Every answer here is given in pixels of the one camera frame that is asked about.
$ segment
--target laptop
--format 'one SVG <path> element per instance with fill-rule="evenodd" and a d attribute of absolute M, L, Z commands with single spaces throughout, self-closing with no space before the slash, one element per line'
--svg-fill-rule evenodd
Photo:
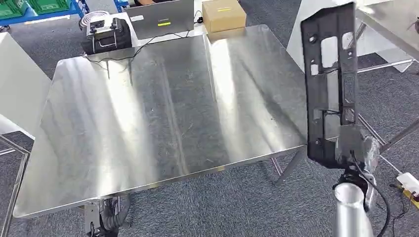
<path fill-rule="evenodd" d="M 138 39 L 194 29 L 194 0 L 173 0 L 125 8 Z"/>

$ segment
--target gray carpet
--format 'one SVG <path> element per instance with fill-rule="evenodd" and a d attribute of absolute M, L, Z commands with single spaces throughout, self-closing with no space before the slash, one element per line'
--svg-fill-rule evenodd
<path fill-rule="evenodd" d="M 112 0 L 89 1 L 92 9 L 115 12 Z M 267 24 L 283 45 L 287 45 L 298 11 L 297 0 L 242 0 L 248 23 Z M 58 60 L 82 52 L 78 19 L 58 20 L 32 25 L 13 25 L 12 36 L 52 78 Z M 359 67 L 383 63 L 376 54 L 359 58 Z M 419 117 L 419 65 L 403 74 L 394 68 L 359 75 L 360 109 L 364 117 L 388 139 Z M 21 141 L 21 136 L 12 134 Z M 419 137 L 410 136 L 384 154 L 403 171 L 419 177 L 417 154 Z M 291 157 L 280 158 L 285 167 Z M 18 167 L 16 154 L 0 158 L 0 218 L 4 216 L 11 186 Z M 182 182 L 173 183 L 133 195 L 129 228 L 121 229 L 122 237 L 165 236 L 331 236 L 334 200 L 332 185 L 341 171 L 328 170 L 304 160 L 276 188 L 277 178 L 269 161 L 228 169 Z M 393 216 L 400 213 L 397 192 L 388 185 L 395 183 L 397 173 L 380 162 L 376 172 L 379 186 L 387 195 Z M 384 206 L 381 199 L 378 204 Z M 417 236 L 418 210 L 411 208 L 395 225 L 396 236 Z M 371 222 L 377 233 L 384 224 L 385 211 L 375 208 Z M 83 216 L 65 210 L 12 224 L 11 237 L 83 236 Z M 391 227 L 386 236 L 392 236 Z"/>

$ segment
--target table top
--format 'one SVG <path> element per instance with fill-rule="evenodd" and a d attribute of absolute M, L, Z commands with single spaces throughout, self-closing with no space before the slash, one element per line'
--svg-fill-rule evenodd
<path fill-rule="evenodd" d="M 303 72 L 265 25 L 65 59 L 13 214 L 278 157 L 306 133 Z"/>
<path fill-rule="evenodd" d="M 362 6 L 356 17 L 401 50 L 419 60 L 419 34 L 413 23 L 419 16 L 419 0 L 392 0 Z"/>

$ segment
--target green crate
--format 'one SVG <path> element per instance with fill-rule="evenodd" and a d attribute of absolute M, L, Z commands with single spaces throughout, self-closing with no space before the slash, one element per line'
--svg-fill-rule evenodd
<path fill-rule="evenodd" d="M 0 0 L 0 19 L 22 16 L 27 8 L 25 0 Z"/>
<path fill-rule="evenodd" d="M 37 14 L 65 11 L 70 8 L 71 0 L 28 0 Z"/>

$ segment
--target silver cylinder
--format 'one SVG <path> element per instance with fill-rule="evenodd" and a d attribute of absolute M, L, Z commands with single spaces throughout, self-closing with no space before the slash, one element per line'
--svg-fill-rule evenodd
<path fill-rule="evenodd" d="M 334 237 L 373 237 L 371 222 L 364 210 L 364 193 L 351 183 L 335 188 Z"/>

